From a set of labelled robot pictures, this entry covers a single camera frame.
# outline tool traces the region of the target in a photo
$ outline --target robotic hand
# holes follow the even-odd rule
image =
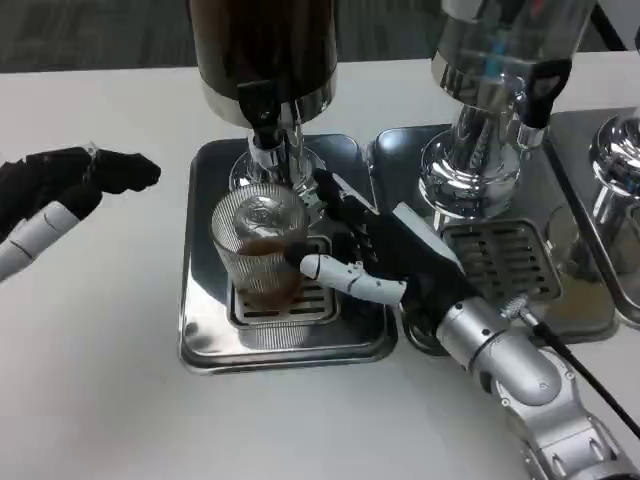
[[[423,330],[506,408],[531,478],[640,479],[607,428],[583,407],[571,367],[510,328],[515,315],[534,333],[544,325],[524,302],[512,302],[504,314],[495,310],[466,279],[455,254],[405,204],[379,213],[340,177],[314,176],[327,215],[349,227],[361,261],[344,265],[295,244],[285,252],[290,264],[321,284],[399,304],[404,314],[422,319]]]
[[[160,178],[140,154],[74,147],[0,166],[0,283],[93,212],[102,193],[140,192]]]

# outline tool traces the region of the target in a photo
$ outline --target white table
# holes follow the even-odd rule
[[[427,61],[342,64],[338,96],[306,126],[361,144],[451,121]],[[578,55],[558,110],[640,104],[635,53]],[[0,478],[524,479],[500,407],[453,362],[401,338],[373,364],[198,377],[176,355],[189,163],[241,137],[195,69],[0,76],[0,154],[94,140],[163,168],[0,287]],[[640,419],[640,333],[576,353]],[[584,399],[640,465],[640,443]]]

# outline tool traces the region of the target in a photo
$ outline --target drip tray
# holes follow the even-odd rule
[[[328,238],[314,237],[308,242],[320,247],[320,253],[330,252]],[[282,312],[255,309],[238,295],[233,284],[230,283],[229,289],[229,321],[238,328],[277,326],[283,323],[320,324],[334,320],[338,314],[336,292],[308,278],[303,280],[300,293],[293,299],[291,306]]]
[[[598,130],[617,115],[634,109],[563,112],[551,117],[549,158],[563,188],[569,192],[571,228],[580,228],[613,295],[618,311],[629,325],[640,328],[640,211],[637,204],[621,202],[602,208],[602,184],[592,166],[591,145]],[[596,220],[600,210],[611,223]]]
[[[562,294],[542,239],[530,222],[452,225],[442,230],[442,238],[471,283],[495,305],[521,294],[537,302],[550,302]]]
[[[374,202],[368,169],[356,143],[342,135],[305,138],[327,167]],[[196,373],[370,362],[397,341],[393,312],[343,297],[305,281],[287,312],[258,311],[233,290],[211,236],[211,216],[228,192],[229,172],[246,150],[244,140],[205,145],[191,164],[179,352]],[[327,220],[313,225],[310,241],[343,261],[346,228]]]
[[[423,149],[447,128],[392,129],[371,144],[370,172],[380,208],[393,209],[404,202],[427,223],[436,224],[418,179]],[[533,290],[537,293],[532,295],[531,309],[566,342],[607,338],[617,326],[613,301],[598,270],[590,268],[590,252],[572,245],[575,231],[561,228],[566,222],[558,221],[563,218],[558,212],[571,215],[547,153],[540,149],[521,159],[520,184],[509,210],[490,221],[447,219],[440,233],[460,256],[471,281],[496,308]],[[576,258],[584,267],[579,274],[572,270]],[[426,353],[442,354],[437,341],[421,330],[422,323],[405,316],[407,337]]]

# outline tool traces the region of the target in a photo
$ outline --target drip tray grate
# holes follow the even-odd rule
[[[542,239],[528,221],[451,225],[443,229],[442,238],[460,259],[471,283],[492,303],[523,293],[538,301],[562,294]]]
[[[319,246],[321,253],[330,253],[326,237],[310,237],[307,241]],[[335,292],[308,278],[302,281],[300,293],[289,308],[280,312],[255,309],[238,295],[231,283],[229,289],[229,320],[238,328],[326,323],[338,315]]]

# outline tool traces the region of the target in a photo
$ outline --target silver robot arm segment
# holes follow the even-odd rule
[[[330,174],[317,178],[330,218],[354,231],[361,248],[372,253],[365,266],[384,278],[369,275],[360,263],[345,265],[304,245],[285,252],[289,263],[348,295],[400,303],[405,312],[427,318],[427,328],[453,359],[505,407],[531,478],[640,480],[610,432],[585,410],[565,360],[536,348],[522,329],[511,328],[515,315],[532,328],[537,323],[524,304],[503,314],[489,305],[449,247],[406,205],[373,211]]]

